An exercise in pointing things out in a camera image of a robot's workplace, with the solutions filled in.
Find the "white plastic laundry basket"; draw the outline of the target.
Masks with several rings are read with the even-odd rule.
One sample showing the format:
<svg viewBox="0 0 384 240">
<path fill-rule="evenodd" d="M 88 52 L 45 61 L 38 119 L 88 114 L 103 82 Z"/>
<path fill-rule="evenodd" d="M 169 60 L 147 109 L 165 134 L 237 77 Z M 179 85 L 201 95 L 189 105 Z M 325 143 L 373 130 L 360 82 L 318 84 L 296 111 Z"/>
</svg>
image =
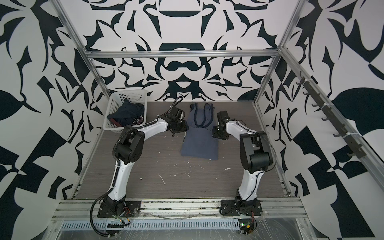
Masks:
<svg viewBox="0 0 384 240">
<path fill-rule="evenodd" d="M 118 108 L 123 105 L 125 100 L 128 100 L 132 104 L 139 103 L 144 106 L 143 124 L 145 124 L 147 119 L 147 96 L 148 91 L 135 89 L 122 90 L 112 93 L 105 113 L 103 129 L 105 131 L 112 131 L 114 133 L 121 133 L 123 131 L 124 127 L 117 127 L 116 125 L 112 124 L 107 119 L 107 116 L 109 114 L 115 113 Z"/>
</svg>

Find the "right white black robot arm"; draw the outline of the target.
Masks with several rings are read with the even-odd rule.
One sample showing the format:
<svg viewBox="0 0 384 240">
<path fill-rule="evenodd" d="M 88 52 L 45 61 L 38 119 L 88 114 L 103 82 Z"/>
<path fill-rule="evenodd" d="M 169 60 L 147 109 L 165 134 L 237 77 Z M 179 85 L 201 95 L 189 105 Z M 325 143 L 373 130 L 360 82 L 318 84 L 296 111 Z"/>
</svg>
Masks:
<svg viewBox="0 0 384 240">
<path fill-rule="evenodd" d="M 212 137 L 227 140 L 233 136 L 240 143 L 240 160 L 244 168 L 243 179 L 235 198 L 237 208 L 250 208 L 257 200 L 257 191 L 263 175 L 274 164 L 272 147 L 266 133 L 255 131 L 240 121 L 229 117 L 226 111 L 217 113 L 218 125 L 213 128 Z"/>
</svg>

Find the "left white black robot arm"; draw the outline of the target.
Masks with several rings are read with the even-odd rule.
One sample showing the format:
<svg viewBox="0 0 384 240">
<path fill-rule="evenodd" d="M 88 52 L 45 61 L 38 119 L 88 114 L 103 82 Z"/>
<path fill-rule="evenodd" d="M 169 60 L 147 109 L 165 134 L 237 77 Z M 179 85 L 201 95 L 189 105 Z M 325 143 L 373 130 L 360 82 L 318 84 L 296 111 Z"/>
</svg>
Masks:
<svg viewBox="0 0 384 240">
<path fill-rule="evenodd" d="M 172 107 L 155 120 L 137 127 L 127 126 L 113 147 L 116 160 L 115 173 L 106 196 L 103 208 L 114 214 L 121 214 L 127 194 L 127 184 L 135 162 L 143 153 L 144 143 L 149 138 L 170 131 L 173 135 L 186 132 L 189 127 L 184 119 L 185 112 Z"/>
</svg>

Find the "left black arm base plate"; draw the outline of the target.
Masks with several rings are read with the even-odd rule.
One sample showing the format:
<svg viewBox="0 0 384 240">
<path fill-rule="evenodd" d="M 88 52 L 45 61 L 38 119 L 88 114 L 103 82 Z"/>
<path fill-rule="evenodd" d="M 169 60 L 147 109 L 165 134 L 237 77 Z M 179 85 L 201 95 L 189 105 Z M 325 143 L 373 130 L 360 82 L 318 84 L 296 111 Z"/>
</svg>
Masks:
<svg viewBox="0 0 384 240">
<path fill-rule="evenodd" d="M 141 201 L 124 201 L 119 203 L 102 202 L 97 214 L 98 218 L 113 218 L 119 216 L 129 218 L 140 213 Z"/>
</svg>

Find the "blue-grey tank top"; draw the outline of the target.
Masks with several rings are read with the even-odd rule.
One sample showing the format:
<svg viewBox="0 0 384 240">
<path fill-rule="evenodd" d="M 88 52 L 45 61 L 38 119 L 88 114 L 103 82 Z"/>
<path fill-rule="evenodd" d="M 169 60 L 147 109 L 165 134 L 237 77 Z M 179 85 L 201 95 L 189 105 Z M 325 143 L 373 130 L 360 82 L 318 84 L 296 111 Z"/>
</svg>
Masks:
<svg viewBox="0 0 384 240">
<path fill-rule="evenodd" d="M 206 103 L 203 108 L 199 108 L 198 104 L 194 103 L 190 105 L 190 109 L 187 119 L 189 129 L 185 134 L 181 155 L 217 161 L 219 142 L 212 137 L 213 128 L 217 125 L 214 118 L 215 107 Z"/>
</svg>

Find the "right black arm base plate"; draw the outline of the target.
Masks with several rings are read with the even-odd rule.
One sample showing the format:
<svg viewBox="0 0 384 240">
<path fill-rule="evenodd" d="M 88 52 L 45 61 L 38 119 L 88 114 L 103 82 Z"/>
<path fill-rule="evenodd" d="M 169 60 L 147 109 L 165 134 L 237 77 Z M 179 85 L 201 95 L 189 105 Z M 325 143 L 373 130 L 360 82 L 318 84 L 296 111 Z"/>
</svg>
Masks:
<svg viewBox="0 0 384 240">
<path fill-rule="evenodd" d="M 225 217 L 233 216 L 261 216 L 263 212 L 261 202 L 257 199 L 252 201 L 221 200 L 219 213 Z"/>
</svg>

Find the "dark navy tank top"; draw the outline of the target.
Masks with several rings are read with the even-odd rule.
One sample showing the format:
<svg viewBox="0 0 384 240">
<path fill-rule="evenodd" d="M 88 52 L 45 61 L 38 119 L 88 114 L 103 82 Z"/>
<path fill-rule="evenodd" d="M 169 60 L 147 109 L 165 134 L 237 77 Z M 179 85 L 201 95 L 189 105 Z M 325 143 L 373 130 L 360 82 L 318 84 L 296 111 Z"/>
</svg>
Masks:
<svg viewBox="0 0 384 240">
<path fill-rule="evenodd" d="M 107 119 L 114 119 L 118 123 L 125 126 L 135 126 L 144 123 L 145 106 L 140 103 L 130 103 L 125 100 L 118 110 L 107 116 Z"/>
</svg>

